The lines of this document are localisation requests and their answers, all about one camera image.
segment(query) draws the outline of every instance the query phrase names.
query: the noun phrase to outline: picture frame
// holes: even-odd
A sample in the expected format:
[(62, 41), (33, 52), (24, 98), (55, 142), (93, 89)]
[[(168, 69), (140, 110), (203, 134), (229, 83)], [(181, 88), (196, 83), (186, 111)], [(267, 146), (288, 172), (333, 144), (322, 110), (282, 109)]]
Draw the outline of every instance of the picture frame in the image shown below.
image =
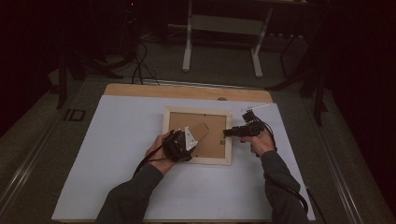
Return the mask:
[(163, 133), (185, 127), (193, 128), (200, 123), (207, 126), (207, 135), (198, 141), (187, 163), (230, 165), (232, 139), (224, 137), (223, 130), (231, 129), (233, 111), (210, 108), (166, 106), (163, 113)]

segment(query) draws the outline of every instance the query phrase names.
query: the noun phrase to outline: cable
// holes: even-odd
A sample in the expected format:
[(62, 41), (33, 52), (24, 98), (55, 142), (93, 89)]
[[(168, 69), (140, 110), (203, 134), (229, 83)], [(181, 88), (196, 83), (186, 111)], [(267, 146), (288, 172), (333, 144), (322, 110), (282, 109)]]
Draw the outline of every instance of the cable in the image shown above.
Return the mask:
[(297, 191), (295, 191), (294, 189), (291, 189), (287, 186), (284, 186), (280, 183), (277, 183), (273, 178), (271, 178), (269, 175), (264, 175), (264, 178), (268, 181), (270, 181), (271, 184), (274, 184), (275, 186), (287, 191), (288, 193), (294, 195), (295, 197), (297, 197), (300, 202), (303, 204), (303, 208), (305, 210), (305, 213), (308, 214), (308, 203), (306, 202), (305, 198), (303, 196), (301, 196), (300, 193), (298, 193)]
[(168, 158), (162, 158), (162, 159), (156, 159), (156, 160), (148, 160), (147, 162), (149, 162), (149, 161), (164, 161), (164, 160), (168, 160)]
[(324, 215), (323, 215), (323, 213), (322, 213), (320, 207), (318, 206), (318, 203), (317, 203), (317, 201), (315, 200), (314, 195), (312, 195), (311, 190), (309, 190), (309, 189), (310, 189), (309, 186), (306, 185), (306, 184), (305, 184), (305, 186), (306, 186), (306, 192), (308, 193), (308, 196), (312, 199), (312, 202), (314, 202), (315, 207), (318, 209), (319, 214), (320, 214), (320, 216), (321, 216), (321, 218), (322, 218), (322, 220), (323, 220), (323, 223), (324, 223), (324, 224), (327, 224), (326, 218), (324, 218)]
[(151, 151), (136, 167), (136, 170), (134, 171), (134, 175), (135, 176), (137, 174), (137, 172), (139, 172), (143, 165), (146, 164), (146, 162), (149, 161), (149, 159), (152, 157), (152, 155), (154, 155), (158, 150), (160, 150), (161, 148), (163, 148), (163, 144), (160, 145), (159, 147), (157, 147), (155, 150)]

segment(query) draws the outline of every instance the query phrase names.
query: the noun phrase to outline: wooden edge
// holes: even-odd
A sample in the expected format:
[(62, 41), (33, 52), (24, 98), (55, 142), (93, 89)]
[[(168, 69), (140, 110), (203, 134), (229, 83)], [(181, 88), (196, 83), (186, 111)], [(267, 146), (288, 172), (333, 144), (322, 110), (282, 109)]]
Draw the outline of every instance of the wooden edge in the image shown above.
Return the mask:
[(208, 87), (151, 86), (135, 84), (108, 84), (104, 95), (162, 97), (177, 99), (218, 100), (272, 103), (268, 91), (253, 91)]
[[(207, 109), (207, 108), (193, 108), (193, 107), (179, 107), (166, 106), (163, 113), (163, 133), (169, 132), (169, 122), (171, 112), (181, 112), (190, 114), (208, 114), (208, 115), (222, 115), (226, 116), (226, 129), (231, 129), (233, 126), (233, 111), (222, 109)], [(207, 164), (207, 165), (231, 165), (232, 158), (232, 139), (225, 138), (224, 144), (224, 159), (218, 158), (192, 158), (185, 163), (191, 164)]]

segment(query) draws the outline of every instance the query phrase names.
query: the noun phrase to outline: white table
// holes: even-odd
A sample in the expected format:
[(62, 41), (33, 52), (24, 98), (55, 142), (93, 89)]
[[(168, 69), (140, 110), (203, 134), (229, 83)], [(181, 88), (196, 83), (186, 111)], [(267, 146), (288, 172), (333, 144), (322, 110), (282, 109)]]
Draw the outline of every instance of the white table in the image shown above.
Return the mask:
[[(231, 109), (233, 125), (244, 125), (244, 112), (241, 109), (263, 104), (104, 95), (52, 219), (62, 222), (95, 220), (107, 193), (131, 179), (146, 149), (151, 146), (156, 135), (162, 133), (166, 105)], [(279, 155), (303, 186), (276, 104), (253, 111), (273, 128)], [(151, 195), (145, 220), (236, 222), (271, 219), (272, 208), (264, 194), (261, 163), (248, 148), (248, 144), (234, 139), (230, 166), (177, 164)], [(308, 201), (309, 219), (315, 219), (304, 187), (300, 193)]]

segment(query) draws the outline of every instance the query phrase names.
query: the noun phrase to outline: black object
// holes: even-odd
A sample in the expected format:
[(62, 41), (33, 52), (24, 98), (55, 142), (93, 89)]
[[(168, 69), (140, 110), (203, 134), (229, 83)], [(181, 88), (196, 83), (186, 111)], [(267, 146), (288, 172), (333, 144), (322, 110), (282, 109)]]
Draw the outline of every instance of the black object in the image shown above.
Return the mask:
[(181, 130), (172, 130), (163, 141), (163, 152), (166, 158), (172, 161), (189, 161), (192, 159), (192, 151), (193, 149), (186, 149), (186, 134)]
[(250, 109), (248, 110), (244, 115), (242, 115), (242, 118), (244, 121), (247, 123), (244, 126), (235, 126), (232, 127), (231, 129), (223, 130), (224, 137), (228, 136), (238, 136), (238, 137), (244, 137), (244, 136), (257, 136), (261, 132), (267, 130), (268, 133), (271, 135), (271, 138), (274, 142), (275, 150), (276, 150), (276, 142), (274, 139), (274, 133), (271, 129), (271, 127), (259, 119), (253, 111)]
[(194, 150), (194, 147), (188, 151), (186, 149), (186, 134), (181, 130), (175, 132), (172, 130), (169, 135), (163, 140), (163, 144), (157, 147), (155, 150), (151, 151), (145, 159), (143, 159), (136, 167), (134, 171), (134, 176), (137, 172), (142, 169), (143, 165), (149, 161), (149, 159), (161, 148), (163, 148), (163, 152), (165, 153), (165, 158), (160, 160), (172, 160), (172, 161), (189, 161), (192, 159), (191, 153)]

